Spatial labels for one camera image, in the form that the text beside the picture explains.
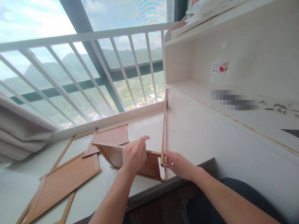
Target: hand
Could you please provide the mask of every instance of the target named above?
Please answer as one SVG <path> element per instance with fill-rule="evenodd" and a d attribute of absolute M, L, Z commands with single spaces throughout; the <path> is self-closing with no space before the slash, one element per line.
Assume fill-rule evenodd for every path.
<path fill-rule="evenodd" d="M 145 141 L 148 139 L 150 139 L 149 136 L 142 136 L 122 149 L 122 170 L 125 170 L 131 176 L 135 177 L 146 161 Z"/>
<path fill-rule="evenodd" d="M 193 181 L 195 176 L 198 174 L 200 167 L 197 167 L 190 163 L 185 157 L 177 152 L 170 152 L 165 150 L 164 154 L 166 157 L 166 163 L 164 167 L 169 168 L 175 175 L 179 177 Z"/>

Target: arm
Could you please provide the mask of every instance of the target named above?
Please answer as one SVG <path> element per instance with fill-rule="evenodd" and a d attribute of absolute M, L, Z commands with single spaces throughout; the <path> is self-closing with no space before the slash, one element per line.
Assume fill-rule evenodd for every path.
<path fill-rule="evenodd" d="M 142 136 L 123 148 L 123 166 L 119 169 L 116 179 L 94 213 L 90 224 L 123 222 L 131 185 L 146 161 L 145 141 L 147 139 L 148 136 Z"/>
<path fill-rule="evenodd" d="M 183 179 L 194 182 L 207 196 L 228 224 L 279 223 L 245 198 L 210 176 L 204 169 L 191 164 L 181 154 L 165 151 L 165 167 Z"/>

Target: screw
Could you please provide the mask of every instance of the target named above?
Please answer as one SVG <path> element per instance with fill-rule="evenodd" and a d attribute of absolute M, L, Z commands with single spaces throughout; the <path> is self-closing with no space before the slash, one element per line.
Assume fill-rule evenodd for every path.
<path fill-rule="evenodd" d="M 264 100 L 260 101 L 259 103 L 263 103 L 268 106 L 268 104 L 266 104 Z"/>

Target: sky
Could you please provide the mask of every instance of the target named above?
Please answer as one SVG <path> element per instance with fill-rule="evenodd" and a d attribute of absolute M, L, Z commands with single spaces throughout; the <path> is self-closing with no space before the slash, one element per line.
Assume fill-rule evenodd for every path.
<path fill-rule="evenodd" d="M 94 31 L 167 22 L 166 0 L 81 0 Z M 1 0 L 0 43 L 76 34 L 59 0 Z M 146 48 L 145 35 L 133 35 L 135 49 Z M 151 48 L 161 47 L 159 33 L 149 33 Z M 114 38 L 117 49 L 130 49 L 127 37 Z M 100 46 L 112 49 L 111 43 L 101 40 Z M 80 54 L 86 54 L 81 42 L 75 44 Z M 69 45 L 53 47 L 62 59 L 71 53 Z M 43 62 L 54 62 L 46 48 L 32 49 Z M 2 53 L 20 72 L 29 61 L 19 52 Z M 0 61 L 0 79 L 16 76 Z"/>

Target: dark pants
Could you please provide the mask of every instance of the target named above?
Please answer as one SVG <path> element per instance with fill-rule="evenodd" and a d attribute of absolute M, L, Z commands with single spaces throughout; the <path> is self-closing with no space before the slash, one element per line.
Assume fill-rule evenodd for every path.
<path fill-rule="evenodd" d="M 282 216 L 273 208 L 273 206 L 270 205 L 270 203 L 259 192 L 250 187 L 248 184 L 232 178 L 224 178 L 221 180 L 221 182 L 241 195 L 243 198 L 250 201 L 256 207 L 260 208 L 265 213 L 276 219 L 281 224 L 286 223 Z M 223 218 L 205 195 L 190 199 L 186 205 L 186 212 L 190 224 L 225 223 Z"/>

